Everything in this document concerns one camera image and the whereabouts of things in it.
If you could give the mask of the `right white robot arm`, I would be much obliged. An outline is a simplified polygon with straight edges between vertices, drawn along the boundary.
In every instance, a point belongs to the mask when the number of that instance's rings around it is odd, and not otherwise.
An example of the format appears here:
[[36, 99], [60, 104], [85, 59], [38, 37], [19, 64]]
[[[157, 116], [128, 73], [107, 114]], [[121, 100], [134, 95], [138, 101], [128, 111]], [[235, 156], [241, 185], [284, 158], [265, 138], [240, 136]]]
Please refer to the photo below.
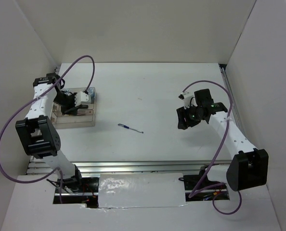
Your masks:
[[216, 103], [208, 89], [194, 94], [179, 95], [184, 105], [177, 109], [178, 129], [186, 130], [205, 121], [221, 137], [231, 157], [230, 164], [206, 167], [199, 183], [205, 189], [215, 182], [228, 185], [233, 191], [241, 191], [265, 185], [269, 156], [264, 149], [257, 149], [241, 132], [228, 114], [223, 103]]

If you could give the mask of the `blue pen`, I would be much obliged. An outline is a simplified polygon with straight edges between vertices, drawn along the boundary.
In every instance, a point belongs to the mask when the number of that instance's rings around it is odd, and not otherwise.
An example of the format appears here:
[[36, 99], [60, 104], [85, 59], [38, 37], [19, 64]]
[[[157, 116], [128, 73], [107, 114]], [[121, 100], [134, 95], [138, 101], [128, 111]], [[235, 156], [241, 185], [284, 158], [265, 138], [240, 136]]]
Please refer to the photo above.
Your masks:
[[141, 133], [141, 134], [144, 133], [144, 132], [141, 131], [141, 130], [138, 130], [138, 129], [135, 129], [135, 128], [131, 128], [131, 127], [129, 127], [129, 126], [127, 126], [127, 125], [124, 125], [124, 124], [118, 124], [118, 126], [123, 127], [123, 128], [125, 128], [125, 129], [130, 129], [130, 130], [136, 131], [136, 132]]

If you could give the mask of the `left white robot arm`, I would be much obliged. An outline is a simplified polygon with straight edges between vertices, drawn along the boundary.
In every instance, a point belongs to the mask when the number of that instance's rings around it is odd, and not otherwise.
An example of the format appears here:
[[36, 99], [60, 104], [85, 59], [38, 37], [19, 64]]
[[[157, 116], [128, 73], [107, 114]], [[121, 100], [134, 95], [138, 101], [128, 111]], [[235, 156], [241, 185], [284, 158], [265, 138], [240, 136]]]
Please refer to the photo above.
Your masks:
[[25, 153], [42, 160], [51, 169], [59, 168], [57, 185], [63, 180], [63, 188], [73, 193], [82, 190], [84, 180], [79, 169], [71, 163], [61, 151], [60, 136], [51, 122], [53, 104], [58, 104], [63, 110], [72, 110], [75, 106], [75, 96], [61, 91], [61, 84], [49, 90], [60, 77], [56, 73], [48, 73], [45, 77], [36, 78], [33, 82], [34, 99], [29, 112], [23, 120], [15, 124], [19, 139]]

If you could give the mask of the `red pen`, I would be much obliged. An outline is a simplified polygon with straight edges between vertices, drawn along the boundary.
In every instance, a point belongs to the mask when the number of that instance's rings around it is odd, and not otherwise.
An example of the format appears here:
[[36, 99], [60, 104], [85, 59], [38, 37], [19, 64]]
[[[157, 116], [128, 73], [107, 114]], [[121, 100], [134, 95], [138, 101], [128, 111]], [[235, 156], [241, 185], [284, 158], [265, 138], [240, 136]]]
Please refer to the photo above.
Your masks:
[[77, 110], [71, 113], [72, 116], [92, 116], [93, 110]]

